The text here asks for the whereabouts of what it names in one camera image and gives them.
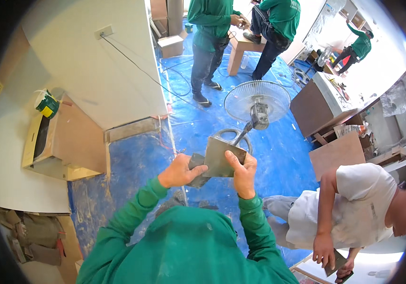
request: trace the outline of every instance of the bottle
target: bottle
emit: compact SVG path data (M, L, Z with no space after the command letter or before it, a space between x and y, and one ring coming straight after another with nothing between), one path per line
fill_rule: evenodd
M249 57L247 56L247 55L244 55L243 57L242 57L242 61L241 61L241 63L240 63L240 67L242 68L242 69L245 69L246 67L247 67L247 63L249 62Z

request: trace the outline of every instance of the white t-shirt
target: white t-shirt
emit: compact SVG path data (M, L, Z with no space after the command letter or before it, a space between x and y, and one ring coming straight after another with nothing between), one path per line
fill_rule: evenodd
M376 164L340 166L338 194L332 209L334 248L369 246L393 234L384 219L397 189L394 178ZM288 214L286 240L297 248L313 250L318 223L319 193L304 190Z

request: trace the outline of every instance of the paint bucket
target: paint bucket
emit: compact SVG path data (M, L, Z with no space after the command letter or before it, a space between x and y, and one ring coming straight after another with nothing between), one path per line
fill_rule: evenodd
M186 33L191 34L192 33L192 29L193 29L193 25L186 23Z
M40 111L45 117L52 119L58 112L58 100L53 98L52 94L50 94L47 89L37 90L36 92L40 92L40 94L35 101L35 109Z

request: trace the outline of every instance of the person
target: person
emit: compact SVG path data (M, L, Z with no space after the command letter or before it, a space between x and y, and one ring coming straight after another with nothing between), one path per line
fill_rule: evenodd
M349 248L348 262L337 272L339 283L353 270L362 247L406 235L406 185L401 189L381 166L370 163L330 169L320 185L319 193L304 190L298 198L265 197L263 209L286 222L267 219L277 244L313 250L322 267L334 269L334 248Z
M261 43L261 35L267 40L258 61L253 80L261 80L279 54L290 47L296 35L301 17L301 4L297 0L264 0L252 8L252 33L244 37L255 44Z
M187 20L197 27L193 37L190 78L193 99L204 107L210 107L212 103L201 94L201 85L222 90L222 86L213 82L212 78L230 42L230 25L247 29L250 23L243 14L233 10L233 0L191 0Z
M275 246L263 202L255 193L256 159L247 154L241 165L232 152L225 156L234 168L247 258L236 245L236 231L228 217L178 203L160 213L138 243L129 243L134 230L171 187L186 185L208 169L201 165L189 170L190 156L179 154L99 229L77 283L297 284Z
M347 71L348 68L354 63L362 61L372 49L372 45L370 43L370 40L373 38L372 31L367 30L366 32L362 32L355 30L349 25L348 19L346 19L346 24L348 25L349 29L359 37L353 42L353 44L347 48L344 48L342 53L337 56L334 63L331 64L331 67L334 68L340 62L340 60L349 56L348 62L342 67L342 69L339 70L339 74Z

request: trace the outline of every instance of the tool belt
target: tool belt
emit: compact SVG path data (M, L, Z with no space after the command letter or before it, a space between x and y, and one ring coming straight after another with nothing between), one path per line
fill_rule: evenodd
M218 37L211 35L210 33L206 32L206 31L200 30L200 32L204 37L206 37L212 43L212 45L214 46L214 49L216 51L224 50L227 47L228 43L230 42L230 38L228 37L228 35L224 38L218 38Z

